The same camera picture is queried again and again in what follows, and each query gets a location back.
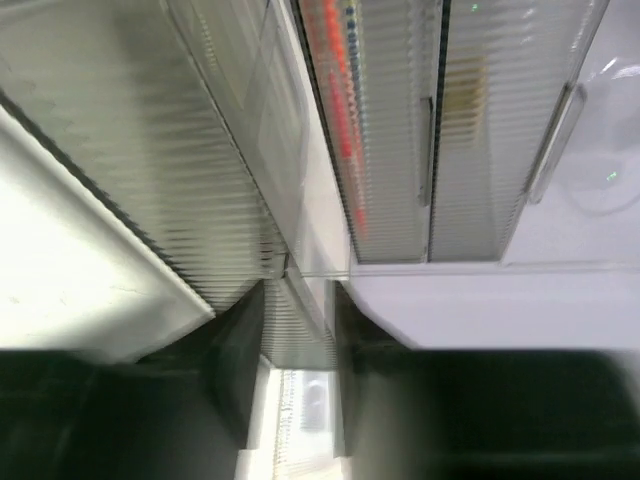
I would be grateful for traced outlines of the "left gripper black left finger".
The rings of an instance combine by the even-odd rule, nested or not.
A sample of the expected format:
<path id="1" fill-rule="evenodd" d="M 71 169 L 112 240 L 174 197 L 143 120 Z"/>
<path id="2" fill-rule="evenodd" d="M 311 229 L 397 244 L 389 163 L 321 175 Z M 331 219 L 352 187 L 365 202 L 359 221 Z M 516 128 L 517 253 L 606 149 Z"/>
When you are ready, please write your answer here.
<path id="1" fill-rule="evenodd" d="M 134 363 L 1 353 L 5 479 L 231 479 L 249 441 L 265 285 Z"/>

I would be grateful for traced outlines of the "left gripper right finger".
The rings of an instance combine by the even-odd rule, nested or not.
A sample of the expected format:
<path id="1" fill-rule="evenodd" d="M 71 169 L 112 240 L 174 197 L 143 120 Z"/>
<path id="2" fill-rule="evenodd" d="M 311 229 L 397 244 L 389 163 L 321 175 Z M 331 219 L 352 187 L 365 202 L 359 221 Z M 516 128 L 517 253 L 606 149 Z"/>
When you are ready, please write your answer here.
<path id="1" fill-rule="evenodd" d="M 638 477 L 636 356 L 413 348 L 333 290 L 352 478 Z"/>

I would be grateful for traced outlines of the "clear plastic drawer cabinet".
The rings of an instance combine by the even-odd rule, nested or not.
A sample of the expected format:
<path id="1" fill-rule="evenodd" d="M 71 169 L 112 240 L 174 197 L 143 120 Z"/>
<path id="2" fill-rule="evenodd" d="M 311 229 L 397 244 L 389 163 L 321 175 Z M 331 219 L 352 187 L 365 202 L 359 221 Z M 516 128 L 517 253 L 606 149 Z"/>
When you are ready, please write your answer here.
<path id="1" fill-rule="evenodd" d="M 142 356 L 333 284 L 422 348 L 639 348 L 635 1 L 5 1 L 1 344 Z"/>

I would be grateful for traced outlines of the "orange highlighter pen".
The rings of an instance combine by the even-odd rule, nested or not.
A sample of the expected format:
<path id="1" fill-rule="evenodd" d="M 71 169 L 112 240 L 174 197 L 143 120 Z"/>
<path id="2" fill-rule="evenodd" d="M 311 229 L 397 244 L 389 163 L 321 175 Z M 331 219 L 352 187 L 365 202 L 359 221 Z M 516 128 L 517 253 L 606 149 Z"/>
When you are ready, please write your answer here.
<path id="1" fill-rule="evenodd" d="M 350 61 L 342 28 L 342 15 L 338 1 L 322 1 L 321 5 L 328 51 L 333 63 L 329 72 L 329 86 L 331 107 L 336 116 L 339 152 L 346 162 L 351 182 L 351 196 L 355 204 L 352 217 L 355 220 L 356 231 L 366 236 L 368 225 L 364 188 L 365 163 Z"/>

